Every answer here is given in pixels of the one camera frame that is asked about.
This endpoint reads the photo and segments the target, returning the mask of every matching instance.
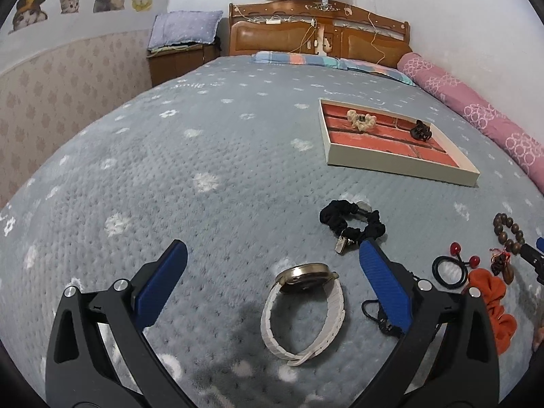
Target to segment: wristwatch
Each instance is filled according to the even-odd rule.
[[[298,354],[289,353],[274,338],[270,327],[270,315],[278,294],[300,293],[322,286],[327,296],[327,318],[316,340]],[[287,360],[287,365],[296,367],[317,356],[327,348],[338,334],[344,321],[344,295],[338,274],[331,272],[326,264],[304,264],[282,271],[276,276],[265,309],[260,318],[260,334],[267,348],[277,357]]]

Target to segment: nightstand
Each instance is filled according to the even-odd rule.
[[[148,63],[153,87],[181,77],[219,57],[219,44],[192,45],[183,49],[172,48],[149,54]]]

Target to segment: gray bedspread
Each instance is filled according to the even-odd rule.
[[[327,166],[319,97],[434,122],[480,169],[478,186]],[[44,395],[48,338],[64,288],[108,288],[179,238],[189,247],[188,267],[145,335],[195,403],[346,407],[394,340],[361,313],[374,294],[357,252],[335,254],[333,233],[319,223],[319,211],[339,198],[378,209],[387,226],[384,252],[433,282],[431,263],[454,240],[465,260],[476,254],[489,268],[499,211],[514,217],[528,242],[544,229],[544,200],[521,169],[421,89],[362,73],[220,58],[94,122],[2,210],[0,338]],[[338,272],[346,320],[327,350],[290,368],[265,348],[259,320],[275,275],[307,262]],[[540,315],[534,271],[520,258],[513,265],[503,304],[518,329],[500,357],[502,396],[527,368]],[[323,295],[283,297],[273,327],[287,349],[302,350],[325,315]],[[122,382],[135,388],[109,328],[101,331]],[[429,366],[430,358],[412,387]]]

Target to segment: beige floral wallpaper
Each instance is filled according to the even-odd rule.
[[[76,41],[0,76],[0,209],[62,144],[151,88],[149,34]]]

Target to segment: blue gripper pad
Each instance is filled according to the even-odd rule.
[[[137,290],[133,301],[134,324],[138,329],[154,325],[186,267],[187,247],[183,242],[175,240],[159,260],[144,264],[136,273],[133,282],[137,283],[141,279],[138,278],[139,274],[145,277],[151,273]]]
[[[387,265],[390,261],[367,239],[361,242],[359,262],[389,323],[406,333],[412,324],[412,303]]]

